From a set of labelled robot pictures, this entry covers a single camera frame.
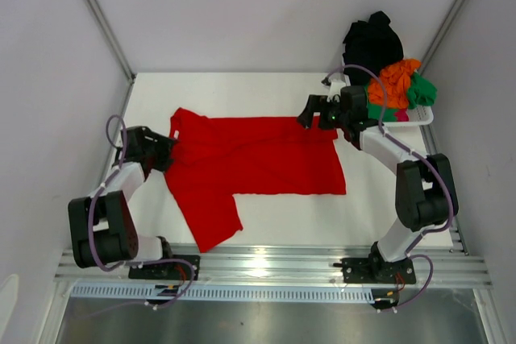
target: ventilation grille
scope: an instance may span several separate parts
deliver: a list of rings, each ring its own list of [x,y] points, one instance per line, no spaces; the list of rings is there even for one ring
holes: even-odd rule
[[[163,288],[150,284],[77,284],[72,296],[82,298],[163,299]],[[182,297],[183,300],[218,301],[279,301],[324,303],[371,303],[370,289],[366,288],[295,288],[258,286],[205,286],[194,285]]]

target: clothing pile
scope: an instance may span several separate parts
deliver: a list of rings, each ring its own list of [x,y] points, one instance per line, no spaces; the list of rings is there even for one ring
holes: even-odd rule
[[[344,38],[345,64],[359,64],[379,76],[387,91],[387,109],[384,121],[406,122],[407,109],[417,106],[432,106],[437,89],[417,73],[419,60],[403,59],[403,46],[390,27],[390,19],[378,11],[369,21],[354,22]],[[384,94],[378,81],[367,73],[347,68],[352,85],[363,85],[368,92],[368,116],[378,119],[384,103]]]

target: red t-shirt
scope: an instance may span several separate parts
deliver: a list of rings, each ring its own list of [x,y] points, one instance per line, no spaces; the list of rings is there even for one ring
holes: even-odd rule
[[[173,165],[165,173],[200,252],[243,230],[233,194],[343,195],[336,131],[306,130],[295,117],[208,118],[178,109]]]

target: orange cloth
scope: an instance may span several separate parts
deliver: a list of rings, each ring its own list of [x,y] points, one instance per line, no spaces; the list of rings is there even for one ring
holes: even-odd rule
[[[421,66],[421,62],[418,60],[400,60],[381,70],[380,79],[387,90],[388,108],[406,109],[409,107],[406,92],[410,87],[410,77],[419,66]],[[384,105],[383,91],[374,78],[369,83],[368,96],[370,103]]]

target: metal frame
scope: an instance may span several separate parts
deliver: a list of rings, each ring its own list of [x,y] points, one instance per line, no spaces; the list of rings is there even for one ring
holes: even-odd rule
[[[128,82],[132,82],[135,74],[131,70],[131,66],[127,61],[125,54],[120,46],[119,41],[116,39],[113,30],[111,29],[110,24],[107,22],[106,16],[102,12],[102,8],[98,3],[98,0],[84,0],[87,5],[89,11],[91,12],[92,17],[95,20],[95,23],[98,26],[98,29],[102,33],[104,40],[106,41],[107,47],[111,50],[114,55],[114,58],[117,60],[120,69],[124,73]]]
[[[176,254],[198,254],[195,245],[171,245]],[[434,262],[432,288],[475,288],[492,287],[485,262],[480,257],[466,256],[457,250],[419,250],[425,252]],[[286,286],[346,288],[362,285],[344,284],[343,275],[333,263],[344,257],[366,257],[368,248],[342,247],[271,247],[241,246],[216,247],[201,255],[199,277],[196,284],[208,286]],[[414,269],[418,284],[407,285],[417,288],[428,276],[428,265],[424,260],[415,260]],[[116,284],[176,284],[176,281],[130,280],[129,267],[120,267],[109,273],[96,267],[80,269],[73,260],[73,253],[65,251],[56,273],[56,280],[80,281],[81,283]],[[374,288],[392,288],[392,285],[378,284]]]
[[[450,26],[454,23],[464,2],[465,0],[455,0],[453,2],[423,57],[422,71],[435,54]],[[120,68],[130,82],[131,87],[128,90],[127,101],[123,107],[124,113],[131,95],[135,75],[98,1],[85,0],[85,3],[101,30],[106,44],[113,52]],[[422,127],[422,135],[427,150],[435,153],[438,147],[432,127]],[[111,157],[112,155],[108,158],[106,167],[109,166]],[[500,319],[493,303],[492,284],[484,260],[480,257],[468,256],[468,252],[464,249],[460,228],[456,222],[450,232],[453,241],[452,249],[424,250],[435,264],[435,274],[431,288],[474,289],[489,342],[507,342],[507,337],[501,328]],[[172,245],[171,248],[177,254],[197,254],[198,252],[197,247],[192,245]],[[192,295],[192,297],[193,299],[209,300],[220,299],[220,297],[224,300],[246,300],[246,295],[250,294],[246,292],[249,291],[253,295],[253,300],[268,300],[267,297],[270,298],[270,292],[280,292],[275,293],[277,295],[273,297],[275,300],[286,298],[288,301],[306,302],[307,299],[312,298],[311,295],[316,293],[319,295],[335,294],[335,292],[337,294],[356,294],[357,292],[368,294],[371,288],[362,285],[343,284],[342,273],[338,268],[332,266],[334,262],[338,262],[343,257],[367,256],[367,254],[368,247],[217,247],[210,253],[202,255],[199,280],[193,289],[201,291],[202,293],[199,294],[202,294],[202,296],[196,298]],[[415,260],[414,268],[418,284],[411,287],[417,288],[426,280],[428,267],[425,262]],[[148,294],[156,296],[156,293],[153,292],[153,286],[156,282],[129,280],[127,277],[128,270],[127,267],[121,267],[111,273],[103,273],[97,268],[80,269],[75,265],[71,251],[65,251],[57,269],[54,298],[48,310],[39,342],[55,342],[70,293],[74,296],[94,296],[94,293],[99,292],[102,296],[115,294],[117,298],[135,298],[134,292],[137,296]],[[160,284],[173,283],[173,281],[160,281]],[[388,285],[374,286],[374,288],[388,287]],[[129,294],[131,292],[123,293],[123,289],[128,288],[133,289],[131,291],[133,292],[132,295]],[[215,292],[203,292],[207,289]],[[290,294],[285,296],[281,291],[293,293],[292,296]],[[325,297],[320,296],[321,300],[316,302],[325,302]],[[332,300],[334,302],[350,301],[347,296]]]

